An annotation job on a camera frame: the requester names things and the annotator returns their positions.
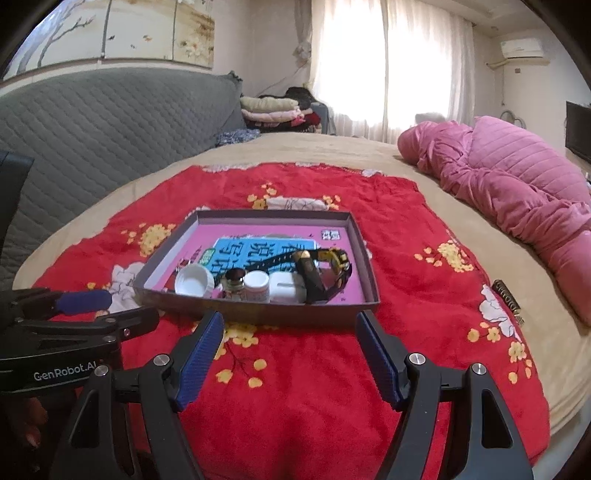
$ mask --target headboard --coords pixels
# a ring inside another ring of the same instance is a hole
[[[35,160],[5,239],[0,288],[51,234],[110,192],[244,128],[242,81],[187,70],[77,72],[0,96],[0,150]]]

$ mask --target black screen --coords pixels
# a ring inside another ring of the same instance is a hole
[[[566,102],[566,148],[591,163],[591,108]]]

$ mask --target air conditioner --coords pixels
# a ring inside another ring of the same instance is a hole
[[[501,42],[501,49],[506,59],[544,58],[542,43],[537,38],[520,38]]]

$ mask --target pink folded blanket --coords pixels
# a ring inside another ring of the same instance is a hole
[[[445,191],[532,245],[591,325],[591,196],[575,165],[537,135],[488,116],[474,128],[423,122],[400,136],[398,149]]]
[[[248,110],[242,109],[242,115],[247,120],[252,122],[262,122],[262,123],[283,123],[283,122],[290,122],[296,118],[304,118],[304,115],[301,113],[300,108],[297,107],[295,110],[290,110],[288,112],[270,112],[270,113],[253,113],[249,112]]]

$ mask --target blue patterned cloth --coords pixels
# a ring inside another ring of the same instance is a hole
[[[250,142],[261,136],[261,131],[253,128],[239,128],[233,132],[225,132],[217,136],[216,147],[232,145],[234,143]]]

